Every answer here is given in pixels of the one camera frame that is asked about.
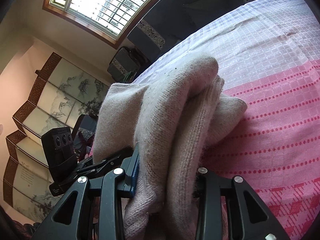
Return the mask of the beige knitted sweater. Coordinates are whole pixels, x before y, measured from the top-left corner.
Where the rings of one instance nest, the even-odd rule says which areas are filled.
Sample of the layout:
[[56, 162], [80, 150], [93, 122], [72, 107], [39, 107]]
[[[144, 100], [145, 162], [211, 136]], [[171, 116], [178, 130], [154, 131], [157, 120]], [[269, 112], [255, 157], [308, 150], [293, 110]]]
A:
[[231, 133], [247, 108], [222, 93], [212, 56], [184, 56], [169, 67], [145, 84], [113, 84], [98, 115], [95, 163], [126, 147], [139, 149], [136, 194], [125, 208], [126, 239], [195, 238], [201, 155]]

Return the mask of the dark chair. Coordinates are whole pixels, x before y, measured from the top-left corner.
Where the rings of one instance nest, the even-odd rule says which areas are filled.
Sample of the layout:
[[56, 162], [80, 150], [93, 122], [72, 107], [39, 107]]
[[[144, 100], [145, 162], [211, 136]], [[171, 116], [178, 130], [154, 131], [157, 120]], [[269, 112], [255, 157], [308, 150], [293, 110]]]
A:
[[98, 116], [95, 114], [81, 114], [72, 131], [73, 149], [80, 160], [90, 154]]

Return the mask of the painted folding screen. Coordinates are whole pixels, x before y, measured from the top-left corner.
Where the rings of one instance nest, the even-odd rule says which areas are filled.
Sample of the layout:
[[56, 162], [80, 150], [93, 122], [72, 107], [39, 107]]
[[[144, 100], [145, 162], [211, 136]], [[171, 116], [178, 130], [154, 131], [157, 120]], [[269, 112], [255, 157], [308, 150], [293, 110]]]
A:
[[27, 101], [13, 115], [17, 130], [6, 137], [9, 159], [3, 198], [25, 217], [41, 222], [59, 200], [41, 137], [52, 128], [71, 131], [81, 114], [97, 114], [109, 86], [52, 53], [38, 72]]

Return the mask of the large barred window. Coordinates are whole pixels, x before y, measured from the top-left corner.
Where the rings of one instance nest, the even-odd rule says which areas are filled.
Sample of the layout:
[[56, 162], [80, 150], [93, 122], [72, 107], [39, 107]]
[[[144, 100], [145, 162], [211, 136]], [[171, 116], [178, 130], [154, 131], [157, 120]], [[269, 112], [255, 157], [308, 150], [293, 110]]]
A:
[[119, 48], [160, 0], [44, 0], [43, 9]]

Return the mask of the dark headboard with carved panels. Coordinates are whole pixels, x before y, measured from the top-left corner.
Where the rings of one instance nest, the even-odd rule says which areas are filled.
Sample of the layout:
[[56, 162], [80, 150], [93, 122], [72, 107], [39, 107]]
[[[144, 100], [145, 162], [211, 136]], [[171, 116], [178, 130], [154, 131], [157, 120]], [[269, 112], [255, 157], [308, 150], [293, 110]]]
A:
[[155, 62], [189, 35], [250, 1], [253, 0], [160, 0], [127, 38]]

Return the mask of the pink and lilac bedspread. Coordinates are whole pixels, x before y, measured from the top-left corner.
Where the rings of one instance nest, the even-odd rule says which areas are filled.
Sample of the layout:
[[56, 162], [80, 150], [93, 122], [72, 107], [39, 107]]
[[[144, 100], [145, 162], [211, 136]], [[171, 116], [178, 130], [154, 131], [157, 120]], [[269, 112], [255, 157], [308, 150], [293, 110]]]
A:
[[255, 0], [190, 35], [133, 84], [201, 55], [216, 59], [222, 93], [247, 108], [203, 150], [199, 167], [243, 176], [288, 236], [301, 239], [319, 213], [319, 22], [304, 0]]

